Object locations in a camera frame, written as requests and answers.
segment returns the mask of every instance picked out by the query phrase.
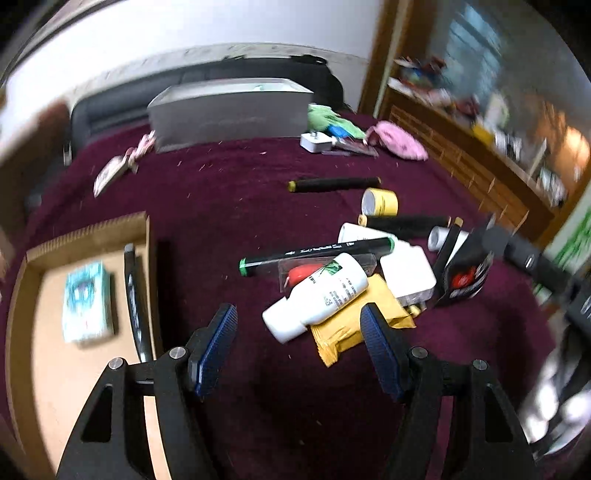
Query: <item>yellow envelope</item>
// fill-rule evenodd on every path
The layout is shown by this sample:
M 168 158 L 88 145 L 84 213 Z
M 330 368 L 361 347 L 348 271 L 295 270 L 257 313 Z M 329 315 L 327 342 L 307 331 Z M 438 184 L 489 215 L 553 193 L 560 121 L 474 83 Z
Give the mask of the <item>yellow envelope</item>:
M 320 358 L 327 367 L 339 359 L 339 353 L 363 342 L 359 316 L 361 308 L 368 303 L 375 303 L 379 307 L 391 327 L 416 327 L 413 317 L 400 306 L 380 275 L 372 275 L 368 281 L 369 287 L 359 297 L 325 322 L 310 328 Z

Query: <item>maroon bed sheet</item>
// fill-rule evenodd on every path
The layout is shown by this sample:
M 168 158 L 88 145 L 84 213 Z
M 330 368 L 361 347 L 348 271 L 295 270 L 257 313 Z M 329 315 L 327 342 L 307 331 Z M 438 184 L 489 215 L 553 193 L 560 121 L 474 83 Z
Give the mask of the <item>maroon bed sheet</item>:
M 355 119 L 363 128 L 371 122 Z M 365 347 L 343 353 L 326 368 L 312 335 L 280 345 L 261 319 L 280 298 L 277 279 L 242 278 L 238 262 L 265 251 L 334 242 L 343 222 L 356 222 L 362 192 L 289 193 L 287 182 L 300 177 L 380 176 L 384 187 L 397 193 L 401 213 L 460 216 L 468 229 L 485 221 L 474 199 L 435 161 L 402 161 L 386 152 L 375 159 L 313 155 L 297 139 L 151 153 L 136 175 L 126 174 L 95 199 L 92 186 L 101 168 L 147 131 L 147 126 L 130 129 L 88 146 L 45 195 L 7 276 L 0 335 L 5 336 L 26 249 L 144 210 L 157 241 L 165 348 L 184 344 L 221 302 L 238 308 L 235 345 L 216 390 L 200 406 L 222 478 L 377 478 L 403 407 L 381 391 Z M 427 310 L 416 324 L 405 331 L 410 344 L 449 361 L 488 361 L 515 405 L 553 348 L 530 282 L 499 261 L 474 299 Z M 57 381 L 63 372 L 47 374 Z M 1 384 L 0 413 L 8 419 Z M 441 471 L 450 413 L 451 402 L 445 401 L 429 478 Z

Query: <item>pink bag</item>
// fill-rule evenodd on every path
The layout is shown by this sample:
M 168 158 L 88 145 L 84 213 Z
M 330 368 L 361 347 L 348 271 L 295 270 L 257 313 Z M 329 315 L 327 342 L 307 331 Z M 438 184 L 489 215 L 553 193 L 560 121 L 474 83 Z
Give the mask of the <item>pink bag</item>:
M 426 160 L 429 154 L 414 137 L 406 130 L 392 122 L 378 122 L 375 127 L 367 130 L 369 145 L 382 145 L 394 155 L 405 160 Z

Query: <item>cardboard tray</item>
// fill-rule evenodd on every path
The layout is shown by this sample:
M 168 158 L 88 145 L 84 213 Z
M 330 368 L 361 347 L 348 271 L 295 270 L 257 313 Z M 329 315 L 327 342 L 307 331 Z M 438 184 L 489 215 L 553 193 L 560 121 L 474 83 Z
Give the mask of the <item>cardboard tray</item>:
M 8 317 L 6 378 L 11 418 L 28 463 L 38 478 L 53 478 L 70 432 L 105 366 L 114 357 L 139 362 L 124 282 L 124 252 L 133 242 L 143 266 L 138 281 L 148 313 L 152 349 L 162 354 L 150 219 L 139 213 L 58 237 L 27 252 L 18 273 Z M 61 312 L 66 276 L 102 261 L 111 273 L 115 336 L 78 347 L 64 342 Z M 145 398 L 146 427 L 154 472 L 169 478 L 153 397 Z

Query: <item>red logo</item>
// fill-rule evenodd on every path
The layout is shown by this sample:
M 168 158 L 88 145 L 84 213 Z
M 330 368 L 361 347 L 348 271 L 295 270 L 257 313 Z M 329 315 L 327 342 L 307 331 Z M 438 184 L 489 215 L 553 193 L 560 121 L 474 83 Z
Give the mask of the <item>red logo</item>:
M 464 288 L 474 282 L 476 278 L 476 267 L 467 272 L 458 273 L 452 278 L 452 288 Z

